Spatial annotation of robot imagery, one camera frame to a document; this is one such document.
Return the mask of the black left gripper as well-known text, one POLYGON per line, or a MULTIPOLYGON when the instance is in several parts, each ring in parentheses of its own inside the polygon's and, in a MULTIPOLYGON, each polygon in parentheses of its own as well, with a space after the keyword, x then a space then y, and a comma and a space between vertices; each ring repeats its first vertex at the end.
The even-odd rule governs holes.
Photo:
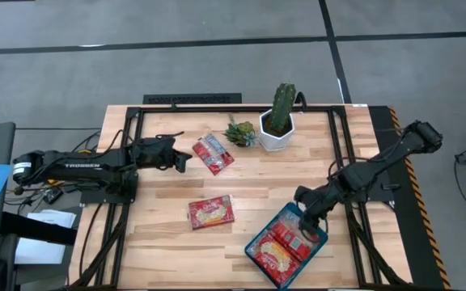
POLYGON ((180 173, 186 172, 186 161, 193 156, 174 150, 176 139, 171 136, 147 137, 134 142, 129 154, 138 168, 157 168, 160 170, 173 167, 180 173))

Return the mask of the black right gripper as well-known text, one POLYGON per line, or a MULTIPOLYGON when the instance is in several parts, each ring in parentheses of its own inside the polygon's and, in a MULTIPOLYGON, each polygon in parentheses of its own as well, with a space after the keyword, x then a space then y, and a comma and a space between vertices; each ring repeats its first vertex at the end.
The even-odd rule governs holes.
MULTIPOLYGON (((294 194, 294 200, 305 206, 304 213, 313 221, 325 219, 328 212, 333 209, 333 196, 329 184, 311 189, 298 186, 294 194)), ((299 220, 299 230, 304 238, 311 238, 313 243, 326 243, 327 233, 318 226, 313 232, 310 231, 309 223, 305 217, 299 220)))

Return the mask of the red popcorn bag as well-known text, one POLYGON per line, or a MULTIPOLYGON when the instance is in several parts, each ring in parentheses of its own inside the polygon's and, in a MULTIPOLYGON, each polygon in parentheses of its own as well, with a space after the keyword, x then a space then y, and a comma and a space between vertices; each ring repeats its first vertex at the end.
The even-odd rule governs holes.
POLYGON ((192 230, 227 224, 235 220, 230 196, 218 196, 189 203, 192 230))
POLYGON ((213 175, 231 165, 235 160, 211 133, 200 137, 193 145, 193 151, 213 175))
POLYGON ((282 287, 299 268, 299 261, 270 234, 259 237, 248 254, 267 272, 278 287, 282 287))
POLYGON ((308 238, 299 229, 299 218, 292 213, 280 216, 269 231, 298 261, 307 259, 318 245, 318 238, 308 238))

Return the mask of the blue plastic basket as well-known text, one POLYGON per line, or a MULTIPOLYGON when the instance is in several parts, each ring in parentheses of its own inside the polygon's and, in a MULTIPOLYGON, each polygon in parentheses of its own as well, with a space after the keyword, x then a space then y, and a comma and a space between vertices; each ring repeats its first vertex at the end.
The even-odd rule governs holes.
MULTIPOLYGON (((263 237, 267 234, 270 234, 270 231, 269 231, 269 227, 280 217, 280 216, 287 216, 287 215, 290 215, 290 214, 293 214, 294 216, 298 217, 299 220, 301 218, 301 216, 303 215, 303 211, 301 209, 299 209, 299 207, 294 204, 294 203, 287 203, 276 215, 275 217, 272 218, 272 220, 261 230, 261 232, 259 234, 257 234, 254 239, 252 239, 248 244, 247 246, 244 248, 244 253, 246 254, 246 256, 268 277, 268 274, 266 271, 264 271, 261 266, 248 254, 248 248, 259 238, 259 237, 263 237)), ((285 285, 283 285, 282 287, 278 287, 276 285, 276 283, 270 279, 269 277, 269 280, 275 285, 275 287, 282 291, 282 290, 286 290, 289 288, 289 286, 291 285, 291 283, 294 281, 294 279, 298 276, 298 274, 307 266, 307 264, 311 261, 311 259, 316 255, 316 253, 322 248, 322 246, 324 245, 325 243, 318 243, 318 245, 312 250, 312 253, 311 255, 305 259, 303 262, 300 262, 300 265, 299 265, 299 268, 298 270, 293 274, 293 276, 287 281, 287 283, 285 285)))

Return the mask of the small green succulent plant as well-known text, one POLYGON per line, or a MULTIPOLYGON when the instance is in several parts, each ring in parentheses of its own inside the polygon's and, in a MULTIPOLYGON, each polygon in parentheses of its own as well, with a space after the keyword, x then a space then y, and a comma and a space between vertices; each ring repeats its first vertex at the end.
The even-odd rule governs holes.
POLYGON ((257 141, 254 125, 249 121, 237 123, 232 114, 228 118, 228 128, 223 134, 226 139, 238 147, 253 147, 257 141))

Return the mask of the black perforated panel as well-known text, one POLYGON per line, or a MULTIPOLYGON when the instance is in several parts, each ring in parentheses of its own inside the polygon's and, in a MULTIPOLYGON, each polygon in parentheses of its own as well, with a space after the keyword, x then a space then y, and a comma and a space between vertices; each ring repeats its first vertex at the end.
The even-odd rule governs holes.
POLYGON ((225 104, 242 103, 241 93, 196 93, 144 95, 143 104, 225 104))

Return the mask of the black mat with hazard stripes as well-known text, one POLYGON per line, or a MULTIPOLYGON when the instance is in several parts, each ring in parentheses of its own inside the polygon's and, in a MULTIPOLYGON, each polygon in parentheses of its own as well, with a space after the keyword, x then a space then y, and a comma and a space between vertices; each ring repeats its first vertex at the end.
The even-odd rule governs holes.
POLYGON ((405 247, 405 256, 413 283, 422 287, 450 289, 451 283, 434 237, 430 218, 409 159, 388 169, 391 183, 400 188, 393 192, 395 214, 405 247))

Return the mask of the tall cactus in white pot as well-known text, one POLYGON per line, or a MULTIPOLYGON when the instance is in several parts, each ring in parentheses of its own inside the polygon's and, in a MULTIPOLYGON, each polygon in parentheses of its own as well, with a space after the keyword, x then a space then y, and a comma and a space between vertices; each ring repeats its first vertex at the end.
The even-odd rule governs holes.
POLYGON ((276 89, 270 110, 260 115, 260 144, 268 152, 284 150, 294 133, 291 111, 297 95, 295 85, 281 83, 276 89))

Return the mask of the small black electronic box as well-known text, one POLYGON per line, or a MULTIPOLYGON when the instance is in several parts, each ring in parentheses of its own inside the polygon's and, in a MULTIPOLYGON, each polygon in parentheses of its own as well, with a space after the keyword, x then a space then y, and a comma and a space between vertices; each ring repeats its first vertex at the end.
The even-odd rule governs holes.
POLYGON ((44 190, 43 201, 48 204, 54 204, 61 196, 63 191, 60 188, 49 188, 44 190))

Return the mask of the white paper sheets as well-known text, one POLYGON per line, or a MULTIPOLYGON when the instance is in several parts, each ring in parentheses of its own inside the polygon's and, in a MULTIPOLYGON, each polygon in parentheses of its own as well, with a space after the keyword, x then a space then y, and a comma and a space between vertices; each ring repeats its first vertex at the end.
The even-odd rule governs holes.
POLYGON ((60 264, 67 245, 76 238, 72 229, 77 215, 53 209, 18 217, 16 264, 60 264))

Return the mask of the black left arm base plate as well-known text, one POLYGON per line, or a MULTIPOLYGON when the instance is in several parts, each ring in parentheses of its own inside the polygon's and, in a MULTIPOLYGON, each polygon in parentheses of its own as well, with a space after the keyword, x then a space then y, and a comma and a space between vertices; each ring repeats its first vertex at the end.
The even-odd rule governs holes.
POLYGON ((136 200, 138 173, 122 172, 110 181, 99 181, 82 186, 80 203, 89 204, 130 204, 136 200))

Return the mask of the black metal table frame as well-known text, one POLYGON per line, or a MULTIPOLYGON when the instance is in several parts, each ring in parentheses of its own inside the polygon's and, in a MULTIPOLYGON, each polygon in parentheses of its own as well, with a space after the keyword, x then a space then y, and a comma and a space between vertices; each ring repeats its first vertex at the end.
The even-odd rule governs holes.
MULTIPOLYGON (((228 115, 250 121, 259 131, 260 104, 190 105, 141 108, 142 137, 185 133, 175 148, 192 153, 197 139, 212 133, 235 162, 213 175, 198 156, 186 172, 140 170, 138 194, 130 206, 121 258, 118 289, 269 289, 274 285, 244 254, 246 244, 287 203, 299 185, 316 188, 326 182, 328 166, 337 156, 347 157, 343 123, 333 112, 293 112, 295 131, 283 151, 266 152, 259 145, 238 148, 222 132, 228 115), (232 198, 235 221, 191 230, 188 203, 216 196, 232 198)), ((412 276, 396 215, 378 202, 366 204, 375 246, 394 271, 406 281, 412 276)), ((326 245, 293 282, 293 288, 354 287, 356 268, 344 205, 328 215, 326 245)))

